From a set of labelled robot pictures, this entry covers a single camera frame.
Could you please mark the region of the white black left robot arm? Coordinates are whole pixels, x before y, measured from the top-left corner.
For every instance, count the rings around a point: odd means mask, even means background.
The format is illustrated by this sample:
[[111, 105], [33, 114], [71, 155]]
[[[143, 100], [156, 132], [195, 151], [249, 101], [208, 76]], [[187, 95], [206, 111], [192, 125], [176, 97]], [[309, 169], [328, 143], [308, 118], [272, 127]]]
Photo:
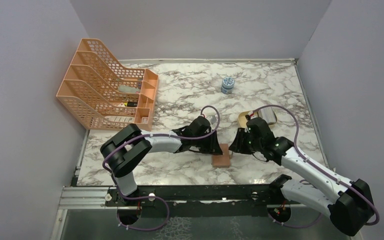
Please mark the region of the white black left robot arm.
[[223, 151], [217, 139], [217, 131], [211, 123], [199, 116], [189, 125], [172, 129], [168, 133], [149, 132], [131, 123], [101, 147], [104, 166], [118, 186], [118, 199], [124, 205], [137, 200], [137, 183], [133, 170], [149, 153], [183, 153], [196, 148], [198, 153], [220, 156]]

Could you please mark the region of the tan leather card holder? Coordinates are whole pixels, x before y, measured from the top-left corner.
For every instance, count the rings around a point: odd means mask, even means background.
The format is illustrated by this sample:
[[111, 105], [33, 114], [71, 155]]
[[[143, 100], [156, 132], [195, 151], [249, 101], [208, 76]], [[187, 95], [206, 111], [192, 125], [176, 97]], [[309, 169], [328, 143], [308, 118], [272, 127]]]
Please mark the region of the tan leather card holder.
[[214, 168], [229, 168], [231, 166], [231, 154], [229, 151], [229, 145], [227, 143], [220, 143], [219, 146], [222, 150], [222, 155], [212, 156], [212, 166]]

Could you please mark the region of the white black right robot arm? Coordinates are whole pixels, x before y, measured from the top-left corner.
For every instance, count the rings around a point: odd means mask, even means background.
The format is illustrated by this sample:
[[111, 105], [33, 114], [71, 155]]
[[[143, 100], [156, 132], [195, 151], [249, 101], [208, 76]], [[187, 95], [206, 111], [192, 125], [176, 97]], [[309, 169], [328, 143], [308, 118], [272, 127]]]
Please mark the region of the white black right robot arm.
[[352, 181], [304, 154], [286, 137], [276, 137], [265, 120], [249, 120], [246, 128], [238, 128], [229, 150], [252, 155], [261, 153], [267, 161], [287, 168], [303, 177], [309, 185], [282, 174], [269, 185], [269, 199], [280, 204], [284, 200], [301, 203], [328, 217], [343, 234], [355, 236], [363, 226], [378, 217], [369, 185]]

